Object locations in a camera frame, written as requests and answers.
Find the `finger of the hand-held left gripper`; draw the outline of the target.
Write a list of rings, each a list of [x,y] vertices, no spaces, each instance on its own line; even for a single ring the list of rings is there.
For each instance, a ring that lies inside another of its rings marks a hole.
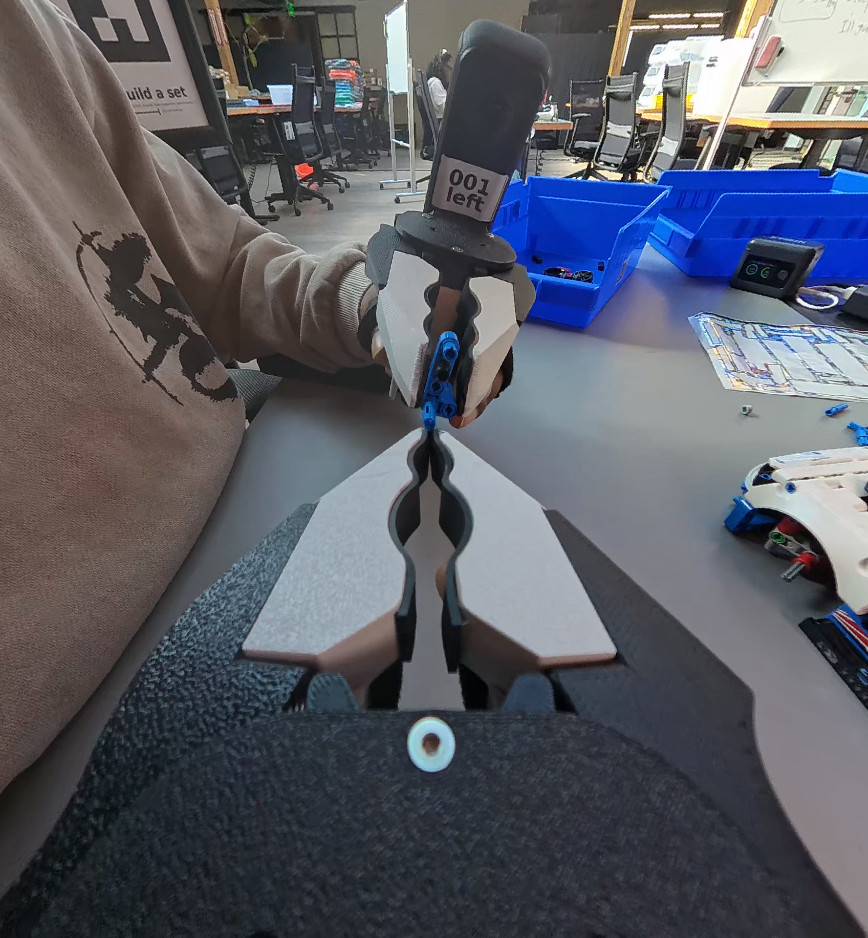
[[[472,277],[463,288],[456,332],[460,358],[455,397],[459,418],[473,418],[510,382],[513,342],[520,330],[515,288],[508,278]]]
[[[461,291],[440,284],[440,273],[421,257],[394,252],[377,299],[379,343],[405,403],[419,407],[433,350],[454,329]]]

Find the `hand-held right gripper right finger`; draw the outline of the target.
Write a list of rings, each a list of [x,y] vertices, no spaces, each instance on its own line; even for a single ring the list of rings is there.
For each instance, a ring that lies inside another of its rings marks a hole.
[[[617,648],[543,506],[458,439],[432,435],[441,638],[465,705],[501,705],[526,674],[609,664]]]

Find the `blue angled brick beam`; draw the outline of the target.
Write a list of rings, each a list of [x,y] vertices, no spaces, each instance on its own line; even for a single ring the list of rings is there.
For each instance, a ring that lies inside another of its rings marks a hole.
[[[426,431],[434,431],[439,418],[450,419],[457,413],[453,375],[459,353],[457,335],[452,331],[443,332],[435,347],[421,396],[422,423]]]

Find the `person's left forearm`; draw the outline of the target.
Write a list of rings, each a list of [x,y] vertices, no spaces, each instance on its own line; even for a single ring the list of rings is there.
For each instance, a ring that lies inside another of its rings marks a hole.
[[[137,215],[218,353],[282,355],[324,372],[372,364],[358,336],[372,290],[365,244],[308,254],[226,205],[155,135],[143,137],[153,189]]]

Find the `grey desk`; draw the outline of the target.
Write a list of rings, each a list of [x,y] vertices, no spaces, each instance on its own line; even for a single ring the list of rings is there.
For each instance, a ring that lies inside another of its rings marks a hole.
[[[825,404],[722,388],[688,322],[712,311],[797,322],[784,305],[682,275],[652,249],[583,332],[528,322],[515,378],[459,437],[559,510],[752,688],[768,777],[803,842],[868,933],[868,711],[798,629],[825,607],[761,547],[723,528],[745,473],[837,448]],[[742,405],[753,413],[742,416]],[[282,383],[247,432],[191,555],[117,667],[0,798],[0,895],[62,812],[116,701],[193,600],[296,510],[412,420],[380,395]]]

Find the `person's left hand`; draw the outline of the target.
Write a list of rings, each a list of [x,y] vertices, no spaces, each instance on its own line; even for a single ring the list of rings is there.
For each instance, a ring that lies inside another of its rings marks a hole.
[[[392,369],[389,365],[387,353],[384,347],[383,340],[381,338],[380,330],[378,328],[373,330],[372,337],[371,337],[371,344],[370,344],[370,352],[371,352],[371,358],[373,362],[376,365],[381,366],[384,369],[385,373],[389,376],[389,378],[392,378]],[[465,428],[469,426],[471,423],[474,422],[474,420],[478,416],[482,415],[484,410],[492,401],[498,398],[499,394],[502,392],[504,387],[505,387],[505,378],[503,375],[503,371],[500,368],[499,371],[495,374],[490,390],[487,393],[487,396],[484,398],[484,400],[480,404],[478,404],[478,406],[476,407],[476,409],[473,411],[471,415],[452,417],[450,419],[451,426],[457,429]]]

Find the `black office chair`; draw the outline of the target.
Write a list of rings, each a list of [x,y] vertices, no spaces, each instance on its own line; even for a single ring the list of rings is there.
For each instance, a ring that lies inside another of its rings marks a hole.
[[[610,76],[605,80],[570,81],[571,130],[565,153],[585,158],[582,171],[568,179],[604,180],[604,172],[616,172],[623,182],[638,181],[641,147],[636,146],[636,84],[638,74]]]
[[[265,198],[271,213],[276,213],[276,203],[285,201],[301,216],[300,204],[319,201],[328,211],[333,211],[331,200],[322,193],[322,186],[329,181],[330,172],[323,170],[324,147],[318,119],[315,115],[315,78],[312,69],[293,66],[292,94],[289,113],[276,114],[275,133],[278,140],[278,165],[287,169],[289,181],[283,183],[282,192],[271,193]]]
[[[428,86],[428,78],[422,70],[417,70],[414,80],[415,96],[418,102],[422,127],[424,130],[421,158],[432,161],[436,154],[440,131],[440,118],[435,113],[433,100]]]
[[[684,158],[688,62],[667,65],[662,83],[662,117],[658,135],[643,171],[643,181],[656,183],[665,171],[694,169],[697,159]]]

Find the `black brick pieces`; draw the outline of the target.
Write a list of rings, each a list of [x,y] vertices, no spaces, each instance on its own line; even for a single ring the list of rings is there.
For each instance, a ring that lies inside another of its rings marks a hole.
[[[568,280],[577,283],[595,284],[602,280],[606,272],[606,263],[598,261],[590,267],[568,267],[561,264],[545,264],[542,257],[534,254],[535,272],[544,277]]]

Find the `stack of clear storage boxes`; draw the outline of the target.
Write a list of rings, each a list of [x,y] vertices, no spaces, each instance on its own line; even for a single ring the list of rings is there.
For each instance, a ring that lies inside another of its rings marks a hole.
[[[696,114],[721,115],[741,84],[751,48],[750,39],[722,37],[689,37],[657,43],[649,55],[637,107],[660,108],[666,67],[687,63],[687,109]]]

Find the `black power bank with display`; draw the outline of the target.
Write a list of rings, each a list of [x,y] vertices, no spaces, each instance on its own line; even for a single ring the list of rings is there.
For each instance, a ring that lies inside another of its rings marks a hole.
[[[825,246],[812,241],[778,236],[748,240],[730,279],[733,289],[780,300],[794,299]]]

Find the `wide blue storage bin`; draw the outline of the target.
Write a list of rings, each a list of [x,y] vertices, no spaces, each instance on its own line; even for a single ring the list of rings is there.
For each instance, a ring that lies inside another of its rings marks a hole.
[[[649,241],[691,277],[733,275],[747,242],[820,244],[808,283],[868,282],[868,174],[839,170],[667,171]]]

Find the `printed sticker sheet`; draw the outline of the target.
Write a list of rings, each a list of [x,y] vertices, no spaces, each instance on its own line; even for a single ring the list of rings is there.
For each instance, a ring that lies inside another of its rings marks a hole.
[[[868,331],[709,312],[688,322],[725,389],[868,404]]]

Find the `brick race car model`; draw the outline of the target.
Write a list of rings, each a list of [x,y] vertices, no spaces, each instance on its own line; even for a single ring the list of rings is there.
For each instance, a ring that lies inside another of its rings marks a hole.
[[[724,519],[762,538],[786,581],[831,587],[837,606],[799,627],[868,710],[868,448],[777,456],[756,466]]]

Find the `framed black white marker sign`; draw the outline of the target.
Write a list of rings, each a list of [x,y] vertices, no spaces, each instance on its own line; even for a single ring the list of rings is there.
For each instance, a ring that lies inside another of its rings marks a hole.
[[[180,152],[231,144],[185,1],[57,1],[119,78],[138,121]]]

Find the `large whiteboard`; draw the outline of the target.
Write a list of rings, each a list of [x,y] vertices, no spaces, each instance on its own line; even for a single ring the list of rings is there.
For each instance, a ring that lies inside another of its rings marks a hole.
[[[782,52],[766,71],[753,63],[770,35]],[[868,85],[868,1],[778,1],[763,21],[744,86]]]

